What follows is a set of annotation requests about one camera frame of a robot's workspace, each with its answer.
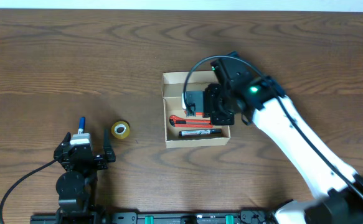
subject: label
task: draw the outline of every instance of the label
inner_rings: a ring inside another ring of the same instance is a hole
[[[182,136],[198,135],[198,134],[210,134],[210,130],[196,130],[196,131],[181,131]]]

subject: black marker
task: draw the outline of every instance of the black marker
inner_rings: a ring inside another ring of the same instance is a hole
[[[205,134],[221,134],[221,129],[203,129],[203,130],[190,130],[190,131],[179,132],[179,136],[197,136]]]

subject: cardboard box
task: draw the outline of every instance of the cardboard box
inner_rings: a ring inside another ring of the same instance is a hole
[[[189,138],[179,137],[179,131],[202,128],[176,128],[173,127],[169,118],[176,115],[184,119],[208,119],[201,116],[188,117],[182,109],[182,88],[188,72],[163,73],[162,96],[164,108],[164,139],[166,148],[175,147],[199,147],[199,146],[224,146],[231,138],[229,126],[214,126],[221,128],[221,137],[217,135],[202,135]],[[217,83],[217,78],[213,71],[194,72],[189,79],[189,90],[205,90],[208,84]]]

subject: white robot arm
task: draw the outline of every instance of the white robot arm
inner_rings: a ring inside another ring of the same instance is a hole
[[[354,175],[356,175],[357,172],[338,158],[337,155],[320,140],[316,133],[314,133],[314,131],[304,122],[293,106],[292,101],[287,96],[281,98],[281,101],[295,120],[295,123],[318,150],[320,150],[346,178],[351,182],[355,182]],[[264,109],[255,110],[253,114],[253,123],[272,138],[293,165],[295,165],[314,197],[314,201],[312,202],[294,201],[281,207],[275,213],[278,223],[306,223],[304,220],[304,210],[306,208],[313,206],[323,198],[328,197],[328,192],[331,189],[341,191],[347,187],[346,183],[325,164],[301,137],[297,130],[295,130],[275,98],[264,103]]]

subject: red handle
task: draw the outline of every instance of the red handle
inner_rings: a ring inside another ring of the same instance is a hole
[[[213,124],[210,120],[203,119],[183,119],[176,115],[170,116],[170,124],[174,127],[185,127],[185,128],[213,128]]]

